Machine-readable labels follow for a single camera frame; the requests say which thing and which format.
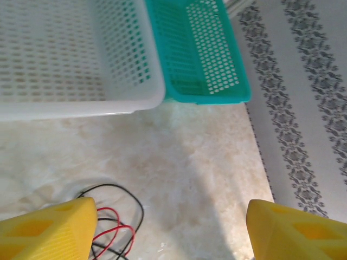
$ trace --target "wire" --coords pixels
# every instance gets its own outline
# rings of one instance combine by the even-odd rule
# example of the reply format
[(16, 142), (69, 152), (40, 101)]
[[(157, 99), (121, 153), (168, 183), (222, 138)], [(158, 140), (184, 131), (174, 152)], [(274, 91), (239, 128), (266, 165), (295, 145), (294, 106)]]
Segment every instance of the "wire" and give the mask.
[[(82, 191), (82, 192), (77, 196), (77, 198), (84, 197), (84, 195), (85, 195), (86, 193), (88, 193), (88, 192), (90, 192), (90, 191), (93, 191), (93, 190), (95, 190), (95, 189), (97, 189), (97, 188), (100, 188), (100, 187), (116, 187), (116, 188), (119, 188), (119, 189), (125, 191), (128, 195), (130, 195), (130, 196), (137, 202), (137, 204), (139, 205), (140, 210), (141, 210), (141, 217), (140, 217), (140, 220), (139, 220), (139, 223), (138, 223), (137, 227), (135, 228), (135, 232), (137, 232), (137, 231), (139, 230), (139, 228), (141, 227), (141, 225), (142, 225), (142, 222), (143, 222), (143, 219), (144, 219), (144, 216), (145, 216), (145, 211), (144, 211), (143, 205), (142, 205), (141, 202), (138, 200), (138, 198), (136, 198), (136, 197), (135, 197), (130, 191), (128, 191), (126, 188), (124, 188), (124, 187), (122, 187), (122, 186), (120, 186), (120, 185), (118, 185), (118, 184), (111, 184), (111, 183), (99, 184), (99, 185), (96, 185), (96, 186), (94, 186), (94, 187), (88, 188), (88, 189), (86, 189), (85, 191)], [(129, 239), (129, 241), (127, 242), (127, 244), (125, 245), (125, 247), (122, 249), (121, 253), (118, 253), (118, 252), (116, 252), (115, 250), (113, 250), (113, 249), (111, 249), (111, 248), (108, 248), (107, 251), (110, 251), (111, 253), (117, 255), (118, 257), (117, 257), (116, 260), (119, 260), (119, 259), (121, 259), (121, 258), (126, 259), (126, 257), (124, 256), (124, 252), (125, 252), (125, 250), (128, 248), (128, 246), (130, 245), (130, 243), (131, 243), (132, 241), (133, 241), (133, 237), (131, 237), (131, 238)], [(97, 246), (97, 247), (103, 248), (103, 249), (106, 247), (106, 246), (104, 246), (104, 245), (102, 245), (102, 244), (98, 244), (98, 243), (96, 243), (96, 242), (94, 242), (94, 243), (92, 244), (92, 248), (93, 248), (93, 246)]]
[[(97, 247), (99, 247), (99, 248), (103, 248), (103, 249), (106, 247), (105, 245), (99, 244), (99, 243), (97, 243), (97, 242), (93, 242), (92, 245), (93, 245), (93, 246), (97, 246)], [(111, 252), (111, 253), (113, 253), (113, 254), (115, 254), (115, 255), (117, 255), (117, 256), (123, 258), (123, 260), (129, 260), (126, 256), (121, 255), (119, 252), (113, 250), (112, 248), (108, 248), (107, 251), (109, 251), (109, 252)]]
[[(117, 220), (116, 220), (117, 226), (120, 226), (120, 217), (119, 217), (118, 212), (117, 212), (115, 209), (112, 209), (112, 208), (110, 208), (110, 207), (102, 207), (102, 208), (100, 208), (100, 209), (97, 209), (98, 212), (100, 212), (100, 211), (105, 211), (105, 210), (110, 210), (110, 211), (114, 212), (114, 214), (117, 216)], [(109, 244), (108, 244), (97, 256), (95, 256), (95, 253), (93, 253), (94, 259), (95, 259), (95, 260), (97, 260), (98, 257), (100, 257), (101, 255), (103, 255), (103, 254), (107, 251), (107, 249), (110, 248), (110, 246), (113, 244), (113, 241), (115, 240), (115, 238), (116, 238), (116, 236), (117, 236), (117, 234), (118, 234), (118, 231), (119, 231), (119, 230), (116, 230), (116, 232), (115, 232), (113, 238), (111, 239), (111, 241), (109, 242)]]
[[(114, 218), (98, 218), (98, 221), (112, 221), (112, 222), (118, 222), (118, 220), (117, 220), (117, 219), (114, 219)], [(120, 225), (125, 226), (125, 224), (124, 224), (122, 221), (120, 221), (119, 223), (120, 223)]]
[[(127, 256), (127, 254), (129, 254), (129, 252), (131, 251), (131, 249), (132, 249), (132, 247), (133, 247), (133, 245), (134, 245), (134, 241), (135, 241), (135, 234), (136, 234), (136, 233), (135, 233), (135, 229), (134, 229), (132, 226), (129, 226), (129, 225), (125, 225), (125, 226), (116, 226), (116, 227), (114, 227), (114, 228), (112, 228), (112, 229), (106, 230), (106, 231), (104, 231), (104, 232), (98, 234), (96, 237), (93, 238), (93, 241), (95, 241), (95, 240), (97, 240), (98, 238), (100, 238), (100, 237), (102, 237), (102, 236), (104, 236), (104, 235), (106, 235), (106, 234), (108, 234), (108, 233), (111, 233), (111, 232), (113, 232), (113, 231), (116, 231), (116, 232), (117, 232), (117, 231), (119, 231), (120, 229), (130, 229), (131, 232), (132, 232), (132, 241), (131, 241), (130, 247), (129, 247), (128, 251), (124, 254), (125, 256)], [(103, 251), (102, 251), (99, 255), (97, 255), (97, 257), (99, 257), (100, 255), (102, 255), (102, 254), (112, 245), (112, 243), (113, 243), (115, 237), (116, 237), (116, 236), (114, 236), (114, 237), (112, 238), (111, 242), (106, 246), (106, 248), (103, 249)]]

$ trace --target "patterned rug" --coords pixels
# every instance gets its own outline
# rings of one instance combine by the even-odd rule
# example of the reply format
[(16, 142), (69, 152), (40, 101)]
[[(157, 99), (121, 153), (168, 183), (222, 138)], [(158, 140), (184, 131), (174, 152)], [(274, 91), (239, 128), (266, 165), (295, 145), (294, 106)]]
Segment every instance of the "patterned rug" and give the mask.
[(347, 1), (261, 0), (232, 19), (274, 199), (347, 223)]

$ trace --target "red wire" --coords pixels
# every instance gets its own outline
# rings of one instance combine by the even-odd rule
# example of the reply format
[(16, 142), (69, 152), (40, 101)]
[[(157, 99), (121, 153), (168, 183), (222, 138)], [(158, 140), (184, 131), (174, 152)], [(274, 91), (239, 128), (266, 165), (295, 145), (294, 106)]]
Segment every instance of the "red wire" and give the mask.
[(117, 226), (117, 227), (114, 227), (114, 228), (112, 228), (112, 229), (106, 230), (106, 231), (104, 231), (104, 232), (98, 234), (96, 237), (94, 237), (94, 238), (93, 238), (93, 241), (97, 240), (99, 237), (101, 237), (101, 236), (103, 236), (103, 235), (105, 235), (105, 234), (111, 233), (111, 232), (113, 232), (113, 231), (118, 231), (118, 230), (120, 230), (120, 229), (130, 229), (131, 232), (132, 232), (132, 240), (131, 240), (130, 247), (129, 247), (128, 251), (124, 254), (124, 255), (126, 256), (126, 255), (129, 254), (129, 252), (131, 251), (131, 249), (132, 249), (132, 247), (133, 247), (133, 245), (134, 245), (134, 241), (135, 241), (135, 234), (136, 234), (136, 232), (135, 232), (135, 229), (134, 229), (132, 226), (128, 226), (128, 225)]
[[(98, 209), (98, 212), (99, 212), (99, 211), (103, 211), (103, 210), (110, 210), (110, 211), (113, 211), (113, 213), (117, 216), (117, 227), (119, 227), (119, 226), (120, 226), (120, 217), (119, 217), (118, 212), (117, 212), (116, 210), (114, 210), (113, 208), (110, 208), (110, 207), (102, 207), (102, 208), (99, 208), (99, 209)], [(107, 249), (109, 249), (110, 246), (113, 244), (113, 241), (115, 240), (115, 238), (116, 238), (116, 236), (117, 236), (117, 234), (118, 234), (118, 231), (119, 231), (119, 230), (116, 230), (116, 232), (115, 232), (113, 238), (111, 239), (111, 241), (109, 242), (109, 244), (97, 255), (97, 259), (98, 259), (98, 257), (100, 257), (101, 255), (103, 255), (103, 254), (107, 251)]]
[(98, 210), (98, 212), (99, 211), (103, 211), (103, 210), (111, 210), (111, 211), (113, 211), (113, 213), (117, 216), (117, 224), (118, 224), (118, 226), (120, 225), (120, 217), (119, 217), (118, 212), (115, 209), (113, 209), (111, 207), (101, 207), (101, 208), (99, 208), (97, 210)]

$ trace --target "teal plastic basket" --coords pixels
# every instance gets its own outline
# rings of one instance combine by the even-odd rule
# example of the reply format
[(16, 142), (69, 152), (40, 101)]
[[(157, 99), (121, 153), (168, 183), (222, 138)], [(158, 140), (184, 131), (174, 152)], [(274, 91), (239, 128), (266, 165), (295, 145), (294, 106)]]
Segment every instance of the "teal plastic basket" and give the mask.
[(146, 0), (166, 100), (236, 104), (251, 91), (222, 0)]

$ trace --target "basket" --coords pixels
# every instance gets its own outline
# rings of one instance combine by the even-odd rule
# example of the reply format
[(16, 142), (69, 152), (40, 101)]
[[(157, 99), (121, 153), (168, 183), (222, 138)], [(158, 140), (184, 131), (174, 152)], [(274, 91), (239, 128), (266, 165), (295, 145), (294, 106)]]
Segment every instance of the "basket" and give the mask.
[(201, 105), (249, 101), (249, 83), (222, 0), (146, 3), (166, 99)]
[(0, 120), (124, 114), (165, 82), (145, 0), (0, 0)]

